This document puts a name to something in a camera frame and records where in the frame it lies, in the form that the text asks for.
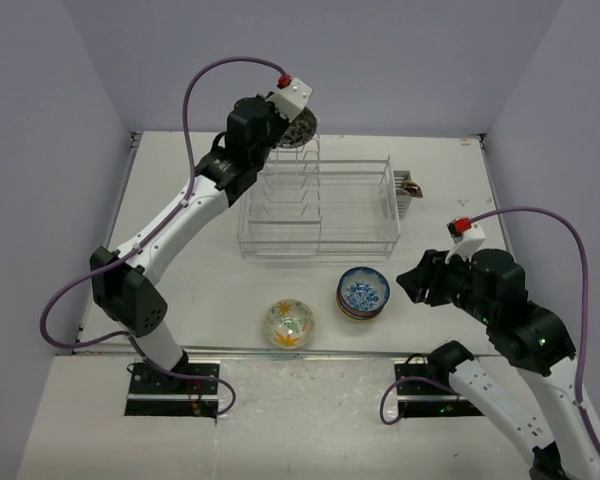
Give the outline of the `brown utensil in holder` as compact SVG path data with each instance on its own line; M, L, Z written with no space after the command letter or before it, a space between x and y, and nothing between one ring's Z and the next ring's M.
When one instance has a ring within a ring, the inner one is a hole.
M412 198L422 198L423 197L423 191L422 191L421 187L413 181L405 181L402 184L401 192L403 195L407 195Z

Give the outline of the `yellow blue patterned bowl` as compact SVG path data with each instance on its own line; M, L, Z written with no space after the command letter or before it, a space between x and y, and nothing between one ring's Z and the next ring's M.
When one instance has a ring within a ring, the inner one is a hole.
M354 324L360 324L360 325L373 325L378 323L381 320L381 317L371 317L371 318L353 318L353 317L349 317L349 316L342 316L343 319L345 319L347 322L352 322Z

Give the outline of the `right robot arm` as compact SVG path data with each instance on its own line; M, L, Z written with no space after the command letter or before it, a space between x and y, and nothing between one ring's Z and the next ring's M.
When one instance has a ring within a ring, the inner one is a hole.
M562 320L529 300L525 271L509 253L484 249L464 260L428 250L396 281L414 303L452 304L483 324L541 412L520 405L457 341L427 356L434 391L473 404L514 446L530 478L600 479L600 422L576 389L576 348Z

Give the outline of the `yellow flower leaf bowl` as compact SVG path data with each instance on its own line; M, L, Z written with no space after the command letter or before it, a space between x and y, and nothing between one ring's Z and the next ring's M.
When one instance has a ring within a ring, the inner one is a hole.
M274 347L298 350L310 343L315 325L315 315L307 304L296 299L283 299L266 310L263 331Z

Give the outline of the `pink patterned bowl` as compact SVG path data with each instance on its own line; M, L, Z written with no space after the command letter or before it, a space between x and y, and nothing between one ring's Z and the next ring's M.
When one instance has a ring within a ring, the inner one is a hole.
M315 114L309 108L304 108L291 122L276 147L280 149L300 148L314 138L317 129L318 120Z

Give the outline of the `orange floral patterned bowl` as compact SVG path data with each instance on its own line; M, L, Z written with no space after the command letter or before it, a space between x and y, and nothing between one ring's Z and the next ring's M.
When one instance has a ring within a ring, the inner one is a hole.
M345 301L344 301L344 300L343 300L341 297L339 297L339 296L337 296L337 297L336 297L336 303L337 303L337 305L338 305L338 304L340 304L340 305L342 305L342 306L343 306L343 307L344 307L346 310L348 310L348 311L350 311L350 312L352 312L352 313L355 313L355 314L357 314L357 315L370 315L372 312L376 312L376 311L378 311L378 310L380 310L380 309L384 309L384 307L383 307L383 306L380 306L379 308L377 308L377 309L375 309L375 310L372 310L372 311L368 311L368 312L365 312L365 311L359 311L359 310L356 310L356 309L354 309L354 308L352 308L352 307L348 306L348 305L346 304L346 302L345 302Z

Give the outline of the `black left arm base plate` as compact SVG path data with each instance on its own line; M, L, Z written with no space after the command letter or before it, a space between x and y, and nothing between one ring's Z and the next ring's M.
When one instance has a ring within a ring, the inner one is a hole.
M129 364L127 371L131 378L125 416L217 418L219 401L215 382L172 378L155 372L143 362Z

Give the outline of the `blue white floral bowl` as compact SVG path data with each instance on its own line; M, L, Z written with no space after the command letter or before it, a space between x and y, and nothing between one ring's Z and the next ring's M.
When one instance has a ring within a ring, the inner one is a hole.
M385 276L366 266L347 270L337 285L337 294L348 306L365 312L384 307L389 301L390 293L390 285Z

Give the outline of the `grey cutlery holder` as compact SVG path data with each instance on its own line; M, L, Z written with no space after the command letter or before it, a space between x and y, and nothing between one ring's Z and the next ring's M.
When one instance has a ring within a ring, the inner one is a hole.
M406 216L406 213L409 209L409 206L410 206L413 198L409 197L407 195L403 195L401 192L401 187L405 181L412 181L411 173L409 171L394 170L393 176L394 176L394 187L395 187L395 194L396 194L397 212L398 212L399 218L403 219Z

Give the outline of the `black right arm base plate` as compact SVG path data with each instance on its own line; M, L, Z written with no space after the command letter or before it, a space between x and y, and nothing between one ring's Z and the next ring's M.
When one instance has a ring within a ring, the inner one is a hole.
M420 376L440 383L423 358L394 364L397 380ZM451 395L426 382L408 382L396 388L398 413L404 418L476 417L482 412L462 396Z

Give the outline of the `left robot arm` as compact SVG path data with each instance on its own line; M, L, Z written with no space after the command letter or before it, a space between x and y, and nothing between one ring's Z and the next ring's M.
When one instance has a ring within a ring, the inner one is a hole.
M95 304L154 369L152 380L175 393L188 379L186 354L169 331L168 306L156 286L181 250L256 181L270 151L305 108L308 97L282 92L243 98L227 117L195 177L134 238L90 258Z

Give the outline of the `blue triangle patterned bowl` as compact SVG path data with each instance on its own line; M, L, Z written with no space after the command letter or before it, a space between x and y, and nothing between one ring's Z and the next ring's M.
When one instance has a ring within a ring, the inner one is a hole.
M378 316L378 317L379 317L379 316L381 316L381 314L383 313L383 309L380 309L380 310L378 310L378 311L376 311L376 312L372 312L370 315L357 315L357 314L355 314L355 313L352 313L352 312L350 312L350 311L346 310L346 309L345 309L345 308L344 308L342 305L340 305L340 304L338 304L338 308L339 308L340 312L341 312L343 315L346 315L346 316L349 316L349 317L353 317L353 318L356 318L356 317L357 317L357 318L364 318L364 317L366 317L366 318L371 318L371 317L376 317L376 316Z

